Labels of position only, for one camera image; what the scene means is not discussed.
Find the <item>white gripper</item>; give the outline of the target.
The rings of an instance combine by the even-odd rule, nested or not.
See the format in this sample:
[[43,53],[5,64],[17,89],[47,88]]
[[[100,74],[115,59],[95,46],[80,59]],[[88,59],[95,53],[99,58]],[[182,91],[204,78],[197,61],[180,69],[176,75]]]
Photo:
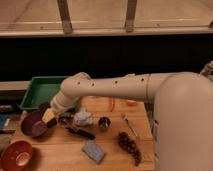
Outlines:
[[68,111],[71,106],[79,100],[78,97],[68,97],[59,91],[51,100],[50,106],[42,117],[42,121],[48,123],[50,120],[55,118],[55,115]]

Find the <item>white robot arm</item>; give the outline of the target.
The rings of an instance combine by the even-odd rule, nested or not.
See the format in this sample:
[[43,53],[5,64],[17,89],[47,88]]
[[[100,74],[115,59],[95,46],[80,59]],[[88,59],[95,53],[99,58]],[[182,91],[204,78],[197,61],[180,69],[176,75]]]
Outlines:
[[50,102],[54,114],[84,96],[154,104],[155,171],[213,171],[213,81],[194,72],[63,80]]

